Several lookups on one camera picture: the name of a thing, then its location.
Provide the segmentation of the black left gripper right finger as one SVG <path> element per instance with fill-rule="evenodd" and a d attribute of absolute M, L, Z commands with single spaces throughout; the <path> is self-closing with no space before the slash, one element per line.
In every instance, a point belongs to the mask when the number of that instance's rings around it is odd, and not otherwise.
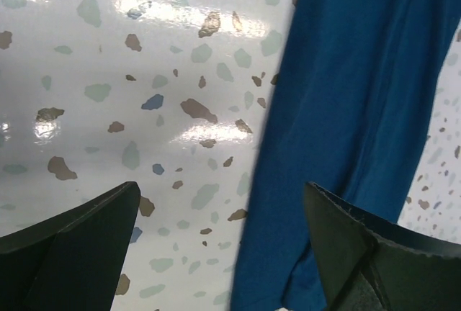
<path fill-rule="evenodd" d="M 304 192 L 327 310 L 460 309 L 460 245 L 388 222 L 317 184 Z"/>

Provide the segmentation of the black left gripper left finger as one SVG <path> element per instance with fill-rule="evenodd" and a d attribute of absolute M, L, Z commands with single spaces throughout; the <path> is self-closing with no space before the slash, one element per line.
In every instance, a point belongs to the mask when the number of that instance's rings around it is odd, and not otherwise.
<path fill-rule="evenodd" d="M 1 309 L 110 310 L 139 204 L 128 181 L 1 237 Z"/>

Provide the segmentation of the dark blue printed t-shirt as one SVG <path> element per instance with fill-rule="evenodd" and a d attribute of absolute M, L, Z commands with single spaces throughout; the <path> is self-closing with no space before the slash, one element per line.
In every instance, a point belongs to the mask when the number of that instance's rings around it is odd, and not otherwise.
<path fill-rule="evenodd" d="M 232 310 L 322 310 L 314 182 L 395 222 L 424 149 L 460 0 L 297 0 L 254 170 Z"/>

